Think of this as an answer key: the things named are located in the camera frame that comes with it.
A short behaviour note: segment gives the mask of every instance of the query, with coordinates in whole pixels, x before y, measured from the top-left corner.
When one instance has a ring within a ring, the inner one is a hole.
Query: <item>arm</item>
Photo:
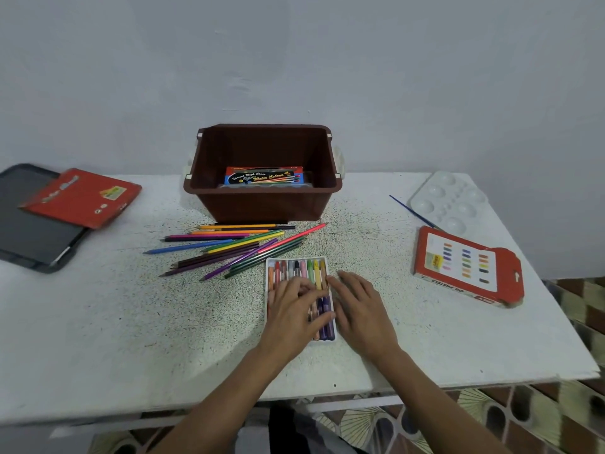
[[[258,345],[235,370],[193,408],[158,444],[153,454],[204,454],[226,450],[264,389],[332,318],[326,312],[307,321],[309,307],[326,291],[314,290],[307,279],[282,282]]]
[[[372,284],[357,274],[338,275],[347,285],[331,276],[328,282],[338,294],[335,310],[340,333],[391,384],[431,449],[436,454],[510,454],[401,350],[380,294]]]

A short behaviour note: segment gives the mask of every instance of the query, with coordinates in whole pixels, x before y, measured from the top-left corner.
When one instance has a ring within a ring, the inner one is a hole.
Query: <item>white table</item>
[[[427,176],[347,175],[324,213],[329,225],[292,255],[326,255],[332,271],[374,282],[399,343],[440,386],[596,377],[594,360],[491,208],[476,240],[521,258],[522,306],[501,309],[412,276],[422,223],[389,194],[407,200]],[[198,282],[204,271],[159,278],[198,252],[142,252],[211,220],[181,205],[178,175],[123,178],[143,186],[140,197],[64,269],[42,275],[0,264],[0,423],[190,406],[257,342],[263,267],[229,280]],[[308,347],[263,398],[387,388],[341,340]]]

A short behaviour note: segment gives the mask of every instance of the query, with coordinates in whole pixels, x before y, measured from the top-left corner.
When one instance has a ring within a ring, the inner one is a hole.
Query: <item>hand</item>
[[[277,360],[280,367],[286,366],[320,328],[336,317],[334,312],[326,312],[311,323],[308,321],[309,307],[327,295],[327,291],[316,290],[306,278],[280,282],[277,290],[268,294],[270,312],[257,346],[259,350]]]
[[[354,351],[376,365],[399,349],[395,328],[370,282],[352,272],[339,271],[338,275],[349,286],[327,276],[338,294],[334,297],[338,331]]]

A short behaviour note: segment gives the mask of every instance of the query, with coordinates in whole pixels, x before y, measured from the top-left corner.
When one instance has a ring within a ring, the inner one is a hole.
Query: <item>person's left hand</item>
[[[270,312],[257,348],[277,360],[280,367],[286,366],[320,328],[336,317],[334,312],[326,312],[308,321],[309,307],[327,295],[327,291],[316,290],[306,278],[280,282],[277,290],[269,293]]]

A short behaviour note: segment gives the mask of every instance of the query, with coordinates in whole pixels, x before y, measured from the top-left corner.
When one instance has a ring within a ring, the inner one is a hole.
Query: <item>blue colored pencil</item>
[[[401,202],[400,200],[394,198],[393,196],[391,196],[389,194],[389,197],[392,199],[395,199],[400,205],[403,205],[406,209],[408,209],[408,211],[414,215],[417,218],[420,218],[420,220],[424,221],[425,223],[428,224],[428,226],[430,226],[431,228],[435,228],[435,229],[439,229],[440,231],[443,231],[443,229],[441,229],[440,227],[438,227],[436,224],[431,223],[430,221],[428,221],[425,217],[423,217],[422,215],[419,215],[418,213],[414,212],[412,209],[410,209],[407,205],[405,205],[403,202]]]
[[[223,240],[221,244],[233,242],[233,240]],[[156,248],[153,250],[147,250],[143,252],[147,255],[155,255],[156,253],[168,253],[168,252],[178,252],[179,250],[188,250],[190,248],[199,248],[199,247],[209,247],[211,245],[216,245],[216,241],[207,241],[207,242],[196,242],[194,244],[186,244],[186,245],[175,245],[174,247],[164,247],[164,248]]]

